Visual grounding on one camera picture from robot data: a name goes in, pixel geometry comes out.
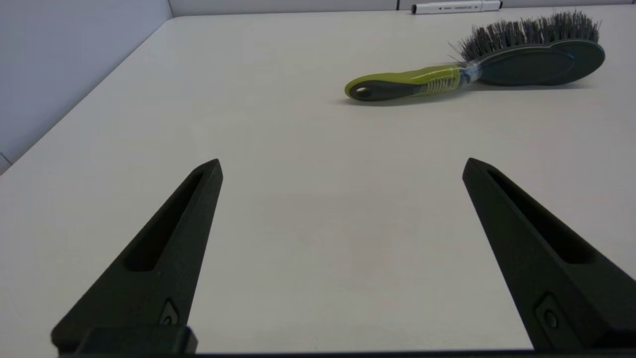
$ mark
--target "brush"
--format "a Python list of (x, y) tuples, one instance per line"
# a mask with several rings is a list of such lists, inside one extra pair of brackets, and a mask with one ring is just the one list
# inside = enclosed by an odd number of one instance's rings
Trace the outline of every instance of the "brush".
[(473, 31), (457, 46), (464, 62), (356, 78), (345, 93), (360, 101), (430, 96), (480, 81), (498, 86), (562, 85), (594, 72), (605, 61), (599, 22), (580, 11), (501, 20)]

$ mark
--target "white table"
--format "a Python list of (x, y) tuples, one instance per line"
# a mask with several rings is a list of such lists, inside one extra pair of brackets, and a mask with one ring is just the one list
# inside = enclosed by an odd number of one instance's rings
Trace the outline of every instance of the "white table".
[(360, 75), (446, 62), (472, 24), (552, 8), (175, 18), (0, 176), (0, 355), (49, 333), (198, 164), (225, 173), (199, 352), (530, 348), (461, 180), (501, 169), (636, 276), (636, 6), (562, 88), (361, 105)]

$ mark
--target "gray bristles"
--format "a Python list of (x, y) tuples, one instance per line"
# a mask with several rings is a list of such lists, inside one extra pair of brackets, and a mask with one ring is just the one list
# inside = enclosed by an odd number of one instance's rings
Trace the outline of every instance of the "gray bristles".
[(552, 16), (501, 20), (484, 27), (473, 26), (473, 33), (459, 42), (458, 51), (465, 61), (477, 59), (502, 48), (531, 43), (550, 43), (578, 38), (598, 42), (599, 22), (580, 11), (554, 13)]

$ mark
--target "gray wall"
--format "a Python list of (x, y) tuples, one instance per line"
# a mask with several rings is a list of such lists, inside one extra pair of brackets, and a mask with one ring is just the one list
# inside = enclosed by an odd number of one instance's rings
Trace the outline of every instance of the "gray wall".
[(168, 0), (0, 0), (0, 153), (15, 162), (171, 17)]

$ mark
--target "white marker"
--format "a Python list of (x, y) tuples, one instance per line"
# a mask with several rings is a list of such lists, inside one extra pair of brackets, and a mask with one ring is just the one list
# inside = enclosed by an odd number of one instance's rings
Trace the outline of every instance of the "white marker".
[(419, 13), (473, 13), (481, 11), (497, 11), (501, 9), (501, 0), (468, 0), (445, 1), (444, 3), (414, 4), (411, 6), (413, 15)]

